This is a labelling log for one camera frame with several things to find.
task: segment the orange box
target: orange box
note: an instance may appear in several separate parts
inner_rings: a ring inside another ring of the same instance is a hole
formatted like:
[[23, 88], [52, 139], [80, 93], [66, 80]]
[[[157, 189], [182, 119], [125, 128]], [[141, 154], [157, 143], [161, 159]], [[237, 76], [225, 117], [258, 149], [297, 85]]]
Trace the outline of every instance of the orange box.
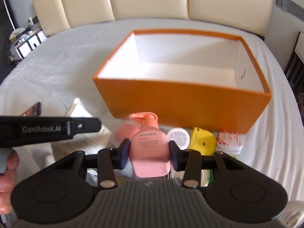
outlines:
[[210, 131], [247, 133], [272, 96], [242, 37], [198, 30], [135, 30], [93, 80], [116, 118], [153, 112]]

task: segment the light switch panel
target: light switch panel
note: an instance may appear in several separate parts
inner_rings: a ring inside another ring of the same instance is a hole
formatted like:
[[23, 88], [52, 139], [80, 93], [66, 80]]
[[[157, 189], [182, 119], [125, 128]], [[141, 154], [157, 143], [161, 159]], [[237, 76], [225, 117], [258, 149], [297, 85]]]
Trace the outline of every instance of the light switch panel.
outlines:
[[304, 21], [304, 8], [296, 4], [291, 0], [277, 0], [277, 7], [291, 13], [292, 15], [298, 17], [300, 20]]

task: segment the pink sponge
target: pink sponge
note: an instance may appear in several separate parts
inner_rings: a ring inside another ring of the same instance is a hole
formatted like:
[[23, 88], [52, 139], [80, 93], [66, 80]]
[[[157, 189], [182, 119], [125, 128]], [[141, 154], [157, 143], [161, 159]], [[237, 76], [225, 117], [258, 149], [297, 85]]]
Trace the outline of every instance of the pink sponge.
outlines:
[[124, 139], [131, 139], [134, 134], [136, 134], [139, 131], [139, 128], [136, 127], [132, 123], [126, 123], [122, 125], [118, 131], [114, 134], [111, 141], [116, 146], [119, 147], [119, 145], [123, 142]]

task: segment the finger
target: finger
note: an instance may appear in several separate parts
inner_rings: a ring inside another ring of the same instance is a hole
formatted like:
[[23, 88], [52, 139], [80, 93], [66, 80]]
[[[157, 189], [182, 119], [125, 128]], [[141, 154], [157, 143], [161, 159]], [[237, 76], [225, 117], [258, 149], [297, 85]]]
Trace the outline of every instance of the finger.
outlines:
[[0, 214], [9, 214], [10, 212], [12, 212], [13, 207], [11, 205], [8, 206], [3, 206], [0, 208]]
[[16, 169], [6, 170], [3, 176], [0, 176], [0, 192], [11, 192], [16, 185]]
[[11, 204], [11, 193], [0, 193], [0, 207], [9, 206]]
[[15, 169], [19, 164], [19, 156], [15, 150], [11, 153], [11, 155], [7, 158], [7, 168], [9, 170]]

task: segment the cream headboard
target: cream headboard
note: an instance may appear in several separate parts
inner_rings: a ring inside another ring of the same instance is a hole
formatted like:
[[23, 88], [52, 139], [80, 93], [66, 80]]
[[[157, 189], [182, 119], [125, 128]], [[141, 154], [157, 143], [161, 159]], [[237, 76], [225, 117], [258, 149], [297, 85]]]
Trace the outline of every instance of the cream headboard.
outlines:
[[50, 36], [97, 22], [139, 17], [210, 21], [265, 36], [273, 0], [33, 0]]

